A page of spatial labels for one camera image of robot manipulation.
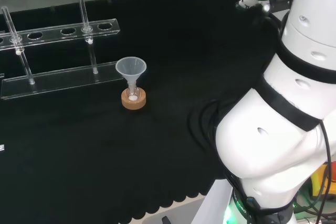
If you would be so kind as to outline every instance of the plastic funnel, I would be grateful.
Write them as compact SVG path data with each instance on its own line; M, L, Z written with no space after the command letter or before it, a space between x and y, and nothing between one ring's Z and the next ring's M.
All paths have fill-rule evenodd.
M118 60L115 64L115 69L119 72L128 82L129 91L127 95L131 101L139 98L139 90L135 82L139 76L145 72L147 66L146 62L138 57L126 57Z
M138 57L126 57L118 60L115 69L124 76L128 82L136 82L139 76L145 72L146 62Z

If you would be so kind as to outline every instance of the yellow object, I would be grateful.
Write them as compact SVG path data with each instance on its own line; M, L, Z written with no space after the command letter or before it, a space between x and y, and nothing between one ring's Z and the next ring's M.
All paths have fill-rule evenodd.
M320 192L320 188L322 186L322 180L323 180L323 174L324 174L324 170L327 168L327 165L322 165L320 168L318 168L316 170L316 172L314 172L310 178L311 178L311 183L312 183L312 195L313 197L317 197L319 195ZM326 181L324 183L324 190L322 192L322 195L324 195L324 193L326 192L326 187L328 184L328 176L326 177ZM335 182L331 182L331 186L330 186L330 190L328 195L335 195L336 196L336 183Z

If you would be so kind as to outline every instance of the test tube rack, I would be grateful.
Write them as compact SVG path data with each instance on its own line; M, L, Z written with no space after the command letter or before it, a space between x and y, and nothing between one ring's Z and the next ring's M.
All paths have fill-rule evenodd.
M115 61L97 64L93 48L94 37L117 35L120 32L118 21L116 19L107 19L89 22L84 0L78 1L82 23L18 32L15 29L8 8L6 6L1 8L9 32L0 33L0 51L14 49L26 74L25 76L8 79L5 79L4 74L0 74L0 79L2 79L1 99L8 100L122 79L122 76L116 71ZM85 40L89 50L90 66L36 74L31 72L25 55L25 47L74 39Z

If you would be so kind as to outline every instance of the green cable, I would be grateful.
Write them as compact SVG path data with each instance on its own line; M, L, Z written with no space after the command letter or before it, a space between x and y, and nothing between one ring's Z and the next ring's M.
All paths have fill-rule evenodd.
M303 196L303 198L306 200L306 202L308 203L308 206L310 206L311 202L309 201L309 199L304 195L304 194L301 194Z

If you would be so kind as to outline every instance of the black table surface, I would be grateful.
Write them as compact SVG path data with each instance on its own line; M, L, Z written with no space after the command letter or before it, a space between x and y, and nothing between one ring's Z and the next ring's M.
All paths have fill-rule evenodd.
M89 20L117 18L121 28L95 40L97 62L144 59L138 85L147 104L136 112L121 105L125 80L0 101L0 223L124 224L206 194L222 166L190 137L187 115L213 98L237 99L274 54L260 8L242 12L235 2L87 2ZM78 4L12 17L17 30L81 22ZM33 73L90 64L83 40L26 55ZM24 74L12 50L0 52L0 73Z

